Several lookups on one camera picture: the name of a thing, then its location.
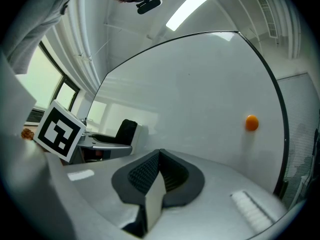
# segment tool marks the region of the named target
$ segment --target ceiling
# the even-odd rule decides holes
[[[207,0],[176,31],[166,27],[166,23],[186,0],[162,1],[158,8],[139,15],[135,3],[85,0],[87,37],[101,82],[108,72],[139,52],[180,36],[206,31],[240,31],[261,53],[277,79],[314,71],[314,65],[319,63],[318,59],[312,62],[313,58],[305,52],[313,45],[313,37],[290,0],[281,0],[277,14],[291,36],[281,33],[280,23],[276,22],[278,38],[270,37],[257,0]],[[292,56],[294,49],[298,52]],[[313,80],[320,82],[320,75],[314,76]]]
[[[135,3],[86,0],[86,25],[94,64],[101,76],[135,54],[158,43],[204,31],[241,31],[254,38],[252,24],[238,0],[208,0],[176,30],[166,23],[185,0],[162,0],[160,7],[139,15]],[[267,26],[256,0],[241,0],[259,35]],[[98,54],[95,53],[106,43]]]

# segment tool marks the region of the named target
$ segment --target desk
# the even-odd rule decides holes
[[[192,155],[167,151],[196,166],[203,173],[205,184],[199,196],[188,205],[164,208],[158,221],[144,239],[242,240],[253,237],[255,232],[230,198],[230,194],[239,190],[250,193],[274,221],[278,221],[286,214],[286,209],[277,198],[231,168]],[[102,217],[116,227],[122,228],[137,217],[138,205],[123,203],[112,187],[111,178],[119,168],[148,153],[110,161],[65,166],[63,170],[68,174],[84,170],[94,172],[86,179],[73,181],[72,185]]]
[[[248,115],[259,119],[255,132],[245,130]],[[127,60],[106,76],[88,118],[111,136],[124,119],[143,125],[137,153],[170,149],[222,163],[270,193],[283,178],[289,130],[282,94],[238,32],[177,38]]]

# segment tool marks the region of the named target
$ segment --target pipe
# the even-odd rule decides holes
[[[89,46],[89,41],[87,37],[85,0],[77,0],[77,5],[78,5],[78,23],[80,28],[81,41],[84,48],[84,55],[87,58],[91,59],[90,46]],[[91,70],[89,71],[89,74],[92,77],[92,79],[95,81],[95,87],[98,89],[100,86],[100,80],[92,60],[89,62],[89,65],[91,68]]]
[[[295,8],[293,7],[292,3],[289,2],[289,9],[290,9],[290,15],[292,18],[292,25],[293,25],[293,58],[296,59],[298,57],[298,51],[299,51],[299,24],[297,15],[295,12]]]
[[[301,23],[300,23],[300,15],[299,15],[299,11],[297,11],[297,8],[295,8],[295,12],[298,18],[298,30],[299,30],[299,43],[298,43],[298,54],[297,56],[299,57],[300,55],[300,48],[301,48]]]
[[[59,37],[59,34],[58,34],[58,32],[57,32],[56,26],[53,26],[53,27],[52,27],[52,31],[53,31],[54,37],[55,37],[55,39],[57,40],[57,42],[58,42],[58,44],[59,44],[59,46],[60,46],[60,48],[61,48],[61,50],[62,50],[62,52],[63,52],[63,54],[64,54],[64,56],[65,56],[65,58],[66,58],[66,60],[67,60],[67,62],[70,64],[70,66],[72,67],[73,71],[74,71],[75,74],[79,77],[79,79],[80,79],[80,81],[83,83],[83,85],[87,88],[87,91],[90,91],[90,93],[93,92],[93,91],[96,91],[95,89],[93,89],[92,86],[87,86],[87,85],[86,85],[86,83],[83,81],[83,79],[79,76],[79,74],[77,73],[77,71],[76,71],[75,68],[73,67],[72,62],[70,61],[70,59],[69,59],[69,57],[68,57],[68,55],[67,55],[67,52],[65,51],[64,46],[63,46],[63,44],[62,44],[62,42],[61,42],[61,40],[60,40],[60,37]]]
[[[288,31],[288,59],[292,60],[293,57],[293,48],[294,48],[294,38],[293,38],[293,30],[292,30],[292,23],[290,18],[289,9],[285,0],[280,0],[281,5],[283,7],[287,31]]]
[[[67,63],[63,63],[61,61],[61,58],[56,54],[56,50],[52,47],[51,42],[48,39],[48,33],[47,35],[45,35],[42,38],[42,43],[45,46],[45,48],[48,50],[49,54],[53,57],[53,59],[55,60],[55,62],[61,67],[61,69],[64,71],[64,73],[66,73],[71,80],[77,85],[79,86],[81,89],[83,89],[85,92],[91,93],[93,90],[91,90],[90,85],[87,82],[84,82],[84,80],[79,76],[79,74],[75,71],[75,68],[73,67],[73,65],[71,64],[71,62],[69,61],[69,58],[67,58],[67,55],[63,49],[63,47],[60,46],[60,43],[58,42],[58,37],[56,35],[57,32],[54,31],[55,26],[52,27],[52,32],[53,32],[53,36],[58,44],[58,49],[61,50],[61,52],[63,53],[63,55],[65,56],[65,59],[67,60]]]
[[[101,49],[102,49],[103,47],[105,47],[110,41],[111,41],[111,38],[110,38],[109,40],[107,40],[93,56],[97,55],[97,54],[101,51]]]
[[[75,52],[73,54],[75,54],[77,56],[81,56],[83,54],[83,49],[82,49],[81,44],[79,43],[79,38],[77,36],[77,27],[76,27],[77,20],[75,19],[75,17],[77,17],[77,15],[75,13],[75,3],[74,2],[69,3],[69,13],[67,14],[67,17],[69,19],[69,25],[71,28],[71,35],[73,37],[73,42],[75,43],[75,46],[73,47],[73,48],[75,48]],[[90,85],[92,85],[93,89],[95,91],[97,91],[98,89],[96,88],[95,83],[93,82],[92,76],[89,75],[89,72],[90,72],[89,65],[86,62],[84,62],[83,60],[79,60],[79,58],[77,58],[76,61],[79,64],[80,68],[85,69],[82,72],[84,77],[89,81]]]

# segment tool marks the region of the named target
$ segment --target glass panel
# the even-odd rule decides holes
[[[102,133],[116,136],[125,119],[139,124],[143,122],[143,125],[148,125],[148,133],[150,135],[157,134],[157,126],[159,126],[159,115],[157,113],[117,103],[111,105],[109,113],[104,118],[105,127],[103,128]]]
[[[76,92],[64,82],[56,100],[68,110],[75,93]]]
[[[40,47],[37,47],[33,54],[27,74],[18,74],[16,77],[36,99],[35,107],[43,110],[49,107],[54,92],[62,79],[61,73]]]
[[[102,122],[102,118],[106,108],[107,104],[98,101],[93,101],[86,119],[86,130],[88,132],[99,132],[101,124],[104,123]]]

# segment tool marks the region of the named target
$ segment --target air vent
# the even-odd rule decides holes
[[[266,25],[269,29],[269,36],[271,38],[278,38],[275,18],[274,18],[272,11],[271,11],[268,0],[257,0],[257,1],[258,1],[260,8],[261,8],[262,13],[263,13]]]

